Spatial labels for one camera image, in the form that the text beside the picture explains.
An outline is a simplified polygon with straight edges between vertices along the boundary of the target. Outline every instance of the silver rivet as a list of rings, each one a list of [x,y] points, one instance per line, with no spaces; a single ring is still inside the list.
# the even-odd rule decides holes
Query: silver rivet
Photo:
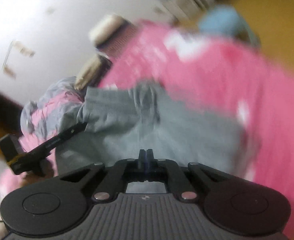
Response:
[[[182,193],[183,199],[195,199],[197,197],[197,194],[192,191],[186,191]]]
[[[109,199],[109,194],[107,192],[98,192],[94,195],[94,198],[97,200],[106,200]]]

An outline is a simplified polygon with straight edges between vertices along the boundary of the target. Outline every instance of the gray ribbed surface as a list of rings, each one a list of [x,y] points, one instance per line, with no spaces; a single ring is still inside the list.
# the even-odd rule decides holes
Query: gray ribbed surface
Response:
[[[10,234],[5,240],[27,240]],[[285,240],[281,233],[243,237],[209,222],[194,204],[177,201],[172,194],[119,194],[117,200],[94,206],[78,227],[44,240]]]

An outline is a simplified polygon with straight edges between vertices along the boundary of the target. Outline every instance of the black tool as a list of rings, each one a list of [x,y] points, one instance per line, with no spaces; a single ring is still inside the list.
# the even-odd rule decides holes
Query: black tool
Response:
[[[78,123],[40,144],[30,152],[23,150],[15,135],[7,134],[0,138],[0,148],[7,161],[7,165],[12,169],[14,174],[19,175],[25,171],[32,171],[34,174],[43,177],[45,174],[41,169],[41,161],[50,154],[52,149],[67,141],[72,136],[84,131],[86,125],[87,123]]]

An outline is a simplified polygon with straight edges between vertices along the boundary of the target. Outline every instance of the black circular pad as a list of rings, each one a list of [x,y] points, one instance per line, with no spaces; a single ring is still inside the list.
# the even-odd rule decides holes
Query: black circular pad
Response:
[[[49,193],[37,193],[23,201],[23,207],[31,214],[41,215],[55,211],[60,206],[60,199]]]
[[[9,193],[0,212],[11,232],[47,237],[76,226],[87,212],[87,201],[77,183],[49,179]]]
[[[246,181],[217,183],[205,198],[204,211],[217,226],[242,236],[281,232],[290,204],[279,192]]]
[[[230,201],[234,209],[248,215],[262,213],[268,208],[268,201],[253,192],[237,194]]]

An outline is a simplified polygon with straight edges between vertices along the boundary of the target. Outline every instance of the gray pants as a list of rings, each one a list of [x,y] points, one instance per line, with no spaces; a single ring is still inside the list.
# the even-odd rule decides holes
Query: gray pants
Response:
[[[89,87],[84,104],[62,118],[60,131],[78,122],[88,122],[86,130],[56,149],[60,174],[138,158],[140,149],[153,149],[155,158],[180,166],[199,162],[233,174],[244,135],[235,119],[188,110],[153,83],[123,91]]]

